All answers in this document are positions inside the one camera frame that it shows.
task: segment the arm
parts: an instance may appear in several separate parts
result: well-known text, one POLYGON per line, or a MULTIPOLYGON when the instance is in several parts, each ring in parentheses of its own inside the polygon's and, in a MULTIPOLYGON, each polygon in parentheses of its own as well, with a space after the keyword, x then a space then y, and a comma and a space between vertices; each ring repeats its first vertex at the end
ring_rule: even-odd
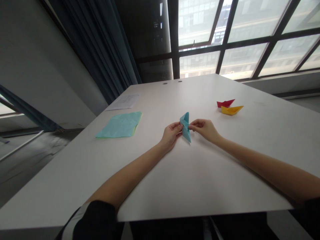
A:
POLYGON ((210 120, 197 119, 189 129, 200 133, 297 202, 320 197, 320 179, 300 168, 223 138, 210 120))
POLYGON ((182 135, 181 129, 180 122, 167 126, 157 145, 110 177, 86 203, 100 200, 118 209, 134 187, 174 147, 177 139, 182 135))

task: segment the red paper boat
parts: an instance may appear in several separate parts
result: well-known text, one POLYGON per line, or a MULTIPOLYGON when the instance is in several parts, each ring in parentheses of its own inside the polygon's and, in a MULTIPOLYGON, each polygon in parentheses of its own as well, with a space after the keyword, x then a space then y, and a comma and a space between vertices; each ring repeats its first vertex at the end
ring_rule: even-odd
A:
POLYGON ((217 104, 218 104, 218 107, 220 107, 220 108, 221 108, 221 106, 228 108, 228 107, 230 107, 230 105, 233 103, 234 100, 235 99, 229 100, 229 101, 224 101, 224 102, 217 102, 217 104))

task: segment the floor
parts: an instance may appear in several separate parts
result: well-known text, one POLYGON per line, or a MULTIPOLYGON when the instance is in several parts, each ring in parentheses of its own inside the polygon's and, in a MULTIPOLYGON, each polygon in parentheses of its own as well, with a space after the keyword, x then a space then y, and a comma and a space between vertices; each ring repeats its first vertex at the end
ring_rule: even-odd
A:
MULTIPOLYGON (((28 145, 0 162, 0 208, 33 178, 78 134, 75 132, 43 133, 28 145)), ((36 134, 7 138, 0 142, 0 158, 36 134)), ((61 227, 0 231, 0 239, 54 239, 61 227)))
MULTIPOLYGON (((320 97, 310 97, 289 100, 300 106, 320 112, 320 97)), ((0 162, 0 208, 15 195, 33 176, 35 176, 53 157, 72 141, 80 131, 66 133, 44 133, 27 146, 21 148, 4 161, 0 162)), ((35 134, 10 138, 10 142, 0 142, 0 158, 35 134)), ((279 239, 309 239, 308 236, 297 234, 295 236, 282 230, 281 225, 294 221, 288 211, 276 211, 268 215, 268 224, 277 233, 279 239)), ((0 239, 54 239, 62 227, 21 229, 0 231, 0 239)), ((131 239, 130 227, 125 225, 122 239, 131 239)))

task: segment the forearm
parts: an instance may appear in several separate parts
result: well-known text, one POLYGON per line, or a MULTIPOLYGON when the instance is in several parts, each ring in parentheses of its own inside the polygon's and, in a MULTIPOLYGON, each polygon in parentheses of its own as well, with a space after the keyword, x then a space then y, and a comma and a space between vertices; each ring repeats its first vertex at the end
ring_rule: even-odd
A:
POLYGON ((87 202, 101 200, 118 209, 134 187, 165 154, 165 148, 161 144, 155 145, 109 178, 87 202))
POLYGON ((224 138, 214 144, 297 202, 320 197, 320 179, 318 177, 224 138))

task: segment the wall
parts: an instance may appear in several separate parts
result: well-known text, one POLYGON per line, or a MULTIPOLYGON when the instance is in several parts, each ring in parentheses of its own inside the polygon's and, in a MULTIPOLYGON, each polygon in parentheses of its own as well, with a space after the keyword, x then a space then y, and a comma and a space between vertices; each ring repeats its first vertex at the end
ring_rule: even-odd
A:
POLYGON ((24 114, 0 117, 0 132, 8 132, 34 127, 37 127, 37 125, 24 114))
POLYGON ((243 84, 270 94, 320 88, 320 71, 316 70, 266 77, 259 80, 243 82, 243 84))
POLYGON ((0 2, 0 84, 65 129, 108 105, 37 0, 0 2))
POLYGON ((290 99, 288 101, 320 113, 320 96, 296 98, 296 99, 290 99))

